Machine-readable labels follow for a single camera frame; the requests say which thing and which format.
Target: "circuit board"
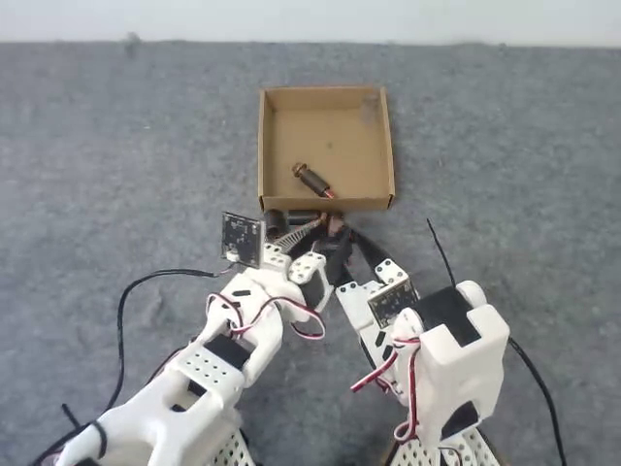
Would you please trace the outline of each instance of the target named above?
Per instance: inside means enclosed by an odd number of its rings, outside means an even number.
[[[368,303],[379,328],[386,328],[403,309],[414,308],[416,301],[414,287],[407,280],[381,288],[376,295],[369,298]]]
[[[222,213],[222,257],[258,268],[261,266],[263,239],[261,220]]]

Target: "gray carpet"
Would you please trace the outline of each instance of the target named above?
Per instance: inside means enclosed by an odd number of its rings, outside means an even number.
[[[0,46],[0,462],[25,464],[95,416],[116,377],[115,305],[162,267],[217,269],[220,212],[258,215],[257,89],[388,88],[398,202],[352,222],[425,293],[454,271],[487,290],[560,410],[571,465],[618,463],[621,55],[461,46]],[[121,400],[204,324],[224,280],[130,298]],[[368,370],[335,302],[328,337],[287,333],[244,394],[267,466],[374,465],[404,412],[349,385]],[[513,465],[559,464],[517,357],[484,429]]]

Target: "small cylindrical object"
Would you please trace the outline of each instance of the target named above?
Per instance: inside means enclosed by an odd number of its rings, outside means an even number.
[[[300,226],[317,220],[321,215],[320,211],[289,211],[287,213],[287,223],[291,226]]]
[[[316,195],[320,197],[329,197],[330,199],[335,197],[332,189],[330,189],[330,185],[319,175],[314,173],[306,163],[296,163],[293,166],[293,175],[312,189]]]
[[[271,209],[264,214],[265,233],[268,240],[273,240],[284,235],[287,231],[287,222],[284,219],[284,213]]]

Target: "white wall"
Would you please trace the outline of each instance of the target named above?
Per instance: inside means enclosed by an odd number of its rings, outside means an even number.
[[[0,0],[0,41],[621,46],[621,0]]]

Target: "red and white wire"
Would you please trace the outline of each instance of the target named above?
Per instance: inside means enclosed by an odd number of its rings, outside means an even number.
[[[212,300],[213,299],[219,299],[220,301],[222,301],[227,306],[227,309],[230,308],[237,315],[237,322],[234,322],[235,325],[236,325],[236,328],[240,328],[240,327],[244,326],[244,319],[242,318],[242,313],[240,313],[240,310],[235,305],[235,303],[233,303],[233,301],[231,301],[229,298],[227,298],[223,294],[220,294],[220,293],[210,293],[207,296],[207,302],[209,303],[210,307],[212,305]]]
[[[319,324],[319,327],[321,328],[321,333],[308,333],[305,332],[303,330],[300,330],[294,323],[291,323],[291,328],[293,329],[293,331],[299,335],[302,338],[305,338],[307,340],[321,340],[325,334],[326,334],[326,325],[323,322],[323,319],[321,318],[321,316],[319,315],[319,313],[311,308],[309,308],[308,306],[305,306],[302,303],[299,303],[291,298],[288,298],[286,296],[275,296],[272,297],[270,299],[268,299],[265,303],[263,303],[261,305],[261,307],[259,308],[259,312],[256,314],[256,316],[254,317],[254,319],[247,325],[240,325],[237,328],[232,329],[232,333],[234,335],[243,335],[247,330],[249,330],[250,328],[252,328],[254,325],[256,325],[256,323],[259,321],[259,319],[261,318],[261,316],[264,314],[265,310],[268,309],[268,307],[274,303],[276,303],[277,301],[284,301],[292,306],[295,306],[296,308],[300,309],[301,311],[305,312],[306,314],[308,314],[309,316],[311,316],[312,318],[314,318],[314,320]]]
[[[396,360],[397,360],[397,352],[393,350],[388,356],[388,359],[386,359],[379,366],[377,366],[372,372],[370,372],[365,377],[363,377],[358,382],[356,382],[354,385],[352,385],[349,389],[355,393],[356,391],[360,390],[366,384],[377,380],[377,378],[381,376],[384,372],[386,372],[390,368],[390,366],[394,364]]]
[[[395,440],[399,443],[405,443],[416,437],[416,424],[418,422],[416,414],[416,373],[415,361],[416,355],[420,349],[416,349],[409,357],[409,373],[408,373],[408,419],[397,427],[393,432]]]

